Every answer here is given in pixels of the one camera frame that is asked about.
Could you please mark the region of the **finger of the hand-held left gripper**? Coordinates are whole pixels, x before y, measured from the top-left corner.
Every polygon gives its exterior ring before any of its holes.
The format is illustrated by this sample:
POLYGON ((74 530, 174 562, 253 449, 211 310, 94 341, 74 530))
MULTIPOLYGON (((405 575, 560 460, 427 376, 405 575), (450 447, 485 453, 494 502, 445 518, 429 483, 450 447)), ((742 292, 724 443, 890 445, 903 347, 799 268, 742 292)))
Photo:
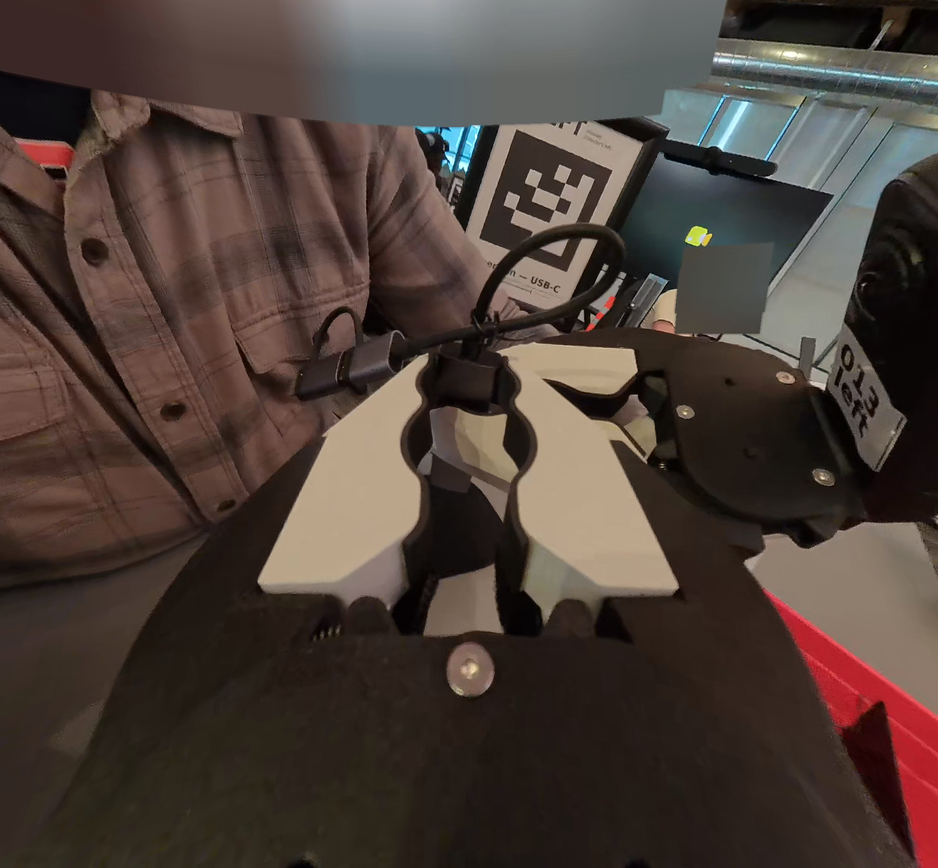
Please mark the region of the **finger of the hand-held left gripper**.
MULTIPOLYGON (((637 403, 627 403, 612 420, 593 419, 609 440, 622 441, 642 460, 654 447, 654 422, 638 413, 637 403)), ((518 467, 505 447, 508 417, 480 416, 454 407, 430 414, 431 452, 449 466, 483 484, 508 492, 518 467)))
POLYGON ((523 344, 506 349, 515 366, 575 393, 609 398, 636 381, 636 353, 627 348, 565 344, 523 344))

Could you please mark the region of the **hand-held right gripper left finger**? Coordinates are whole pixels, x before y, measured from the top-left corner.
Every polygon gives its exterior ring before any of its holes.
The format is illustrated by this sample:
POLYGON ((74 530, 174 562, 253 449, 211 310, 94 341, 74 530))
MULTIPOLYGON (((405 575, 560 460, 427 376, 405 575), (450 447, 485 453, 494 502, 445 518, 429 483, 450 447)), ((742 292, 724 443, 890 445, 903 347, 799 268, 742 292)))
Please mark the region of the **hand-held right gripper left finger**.
POLYGON ((396 610, 442 577, 433 551, 423 386, 433 360, 417 359, 322 438, 258 584, 271 595, 369 596, 396 610))

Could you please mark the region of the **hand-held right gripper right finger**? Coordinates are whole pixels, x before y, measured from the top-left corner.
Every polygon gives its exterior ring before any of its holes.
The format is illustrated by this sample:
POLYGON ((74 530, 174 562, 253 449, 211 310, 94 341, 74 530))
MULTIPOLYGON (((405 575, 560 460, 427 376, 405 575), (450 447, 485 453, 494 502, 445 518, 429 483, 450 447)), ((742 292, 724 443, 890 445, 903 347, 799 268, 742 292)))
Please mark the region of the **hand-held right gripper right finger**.
POLYGON ((537 635, 557 605, 596 619, 609 599, 670 597, 678 580, 629 480, 643 460, 556 386, 613 398, 635 366, 508 366, 504 443, 518 467, 496 556, 506 634, 537 635))

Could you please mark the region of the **grey usb hub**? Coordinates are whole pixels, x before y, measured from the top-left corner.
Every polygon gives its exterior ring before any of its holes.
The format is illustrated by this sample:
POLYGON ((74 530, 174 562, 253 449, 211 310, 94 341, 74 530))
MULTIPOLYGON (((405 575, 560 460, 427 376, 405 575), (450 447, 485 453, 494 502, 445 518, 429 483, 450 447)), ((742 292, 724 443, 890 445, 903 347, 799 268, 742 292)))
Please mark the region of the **grey usb hub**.
POLYGON ((368 339, 361 317, 343 305, 333 309, 313 336, 311 356, 300 367, 293 394, 300 402, 316 401, 337 393, 363 397, 369 386, 390 380, 419 357, 427 358, 428 409, 453 405, 470 413, 488 415, 510 400, 508 362, 493 350, 506 335, 528 331, 557 320, 575 317, 616 280, 627 257, 625 241, 601 225, 577 223, 533 234, 507 252, 488 276, 470 315, 468 326, 441 334, 406 336, 391 330, 368 339), (590 288, 557 306, 507 320, 493 309, 497 290, 522 260, 548 244, 592 240, 606 259, 604 274, 590 288))

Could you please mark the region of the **red plastic bin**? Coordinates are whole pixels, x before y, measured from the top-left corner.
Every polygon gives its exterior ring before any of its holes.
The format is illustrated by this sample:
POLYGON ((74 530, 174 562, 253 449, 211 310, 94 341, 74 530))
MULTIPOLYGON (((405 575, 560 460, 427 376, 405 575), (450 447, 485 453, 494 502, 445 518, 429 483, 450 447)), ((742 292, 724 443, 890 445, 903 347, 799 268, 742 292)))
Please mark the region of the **red plastic bin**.
POLYGON ((775 595, 849 757, 919 866, 937 865, 937 718, 775 595))

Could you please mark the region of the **person's left forearm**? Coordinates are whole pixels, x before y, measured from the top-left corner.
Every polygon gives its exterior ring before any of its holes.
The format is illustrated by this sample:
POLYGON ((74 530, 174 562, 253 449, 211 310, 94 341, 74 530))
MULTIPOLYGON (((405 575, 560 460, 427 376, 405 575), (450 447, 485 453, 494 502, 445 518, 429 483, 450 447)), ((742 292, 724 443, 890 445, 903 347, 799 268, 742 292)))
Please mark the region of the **person's left forearm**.
POLYGON ((437 190, 415 131, 378 127, 368 172, 370 299, 408 337, 468 325, 490 266, 437 190))

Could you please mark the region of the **printed marker sign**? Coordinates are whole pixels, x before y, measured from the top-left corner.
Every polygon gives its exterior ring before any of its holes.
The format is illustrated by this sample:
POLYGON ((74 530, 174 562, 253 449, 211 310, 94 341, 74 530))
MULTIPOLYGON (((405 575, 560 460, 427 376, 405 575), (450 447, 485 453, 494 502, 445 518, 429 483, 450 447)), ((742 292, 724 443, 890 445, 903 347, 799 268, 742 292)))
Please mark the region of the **printed marker sign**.
POLYGON ((485 126, 455 216, 489 270, 538 232, 620 229, 668 135, 644 117, 485 126))

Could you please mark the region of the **black monitor light bar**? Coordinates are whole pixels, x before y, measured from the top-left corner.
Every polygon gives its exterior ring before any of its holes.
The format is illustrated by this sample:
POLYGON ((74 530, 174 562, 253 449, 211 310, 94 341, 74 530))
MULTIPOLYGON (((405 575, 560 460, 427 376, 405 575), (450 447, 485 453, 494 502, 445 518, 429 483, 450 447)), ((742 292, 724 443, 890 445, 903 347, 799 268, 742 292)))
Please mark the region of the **black monitor light bar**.
POLYGON ((717 146, 700 147, 667 139, 661 145, 667 160, 706 170, 711 174, 734 174, 767 179, 778 171, 776 163, 725 151, 717 146))

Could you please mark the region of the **person's plaid shirt torso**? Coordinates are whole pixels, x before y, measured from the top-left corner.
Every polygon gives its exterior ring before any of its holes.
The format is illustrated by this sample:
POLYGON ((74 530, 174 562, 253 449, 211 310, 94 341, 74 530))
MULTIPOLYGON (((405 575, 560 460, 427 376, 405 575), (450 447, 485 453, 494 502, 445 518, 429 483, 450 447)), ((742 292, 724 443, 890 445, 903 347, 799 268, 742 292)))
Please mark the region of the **person's plaid shirt torso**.
POLYGON ((2 589, 207 533, 341 416, 377 128, 2 76, 2 589))

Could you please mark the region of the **silver ceiling ducts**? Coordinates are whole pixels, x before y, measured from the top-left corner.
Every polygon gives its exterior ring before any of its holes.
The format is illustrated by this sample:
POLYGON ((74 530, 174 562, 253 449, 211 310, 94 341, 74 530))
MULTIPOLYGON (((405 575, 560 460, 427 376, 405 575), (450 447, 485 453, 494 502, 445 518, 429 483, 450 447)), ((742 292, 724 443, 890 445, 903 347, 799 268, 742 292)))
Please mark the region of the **silver ceiling ducts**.
POLYGON ((711 76, 936 109, 936 0, 727 0, 711 76))

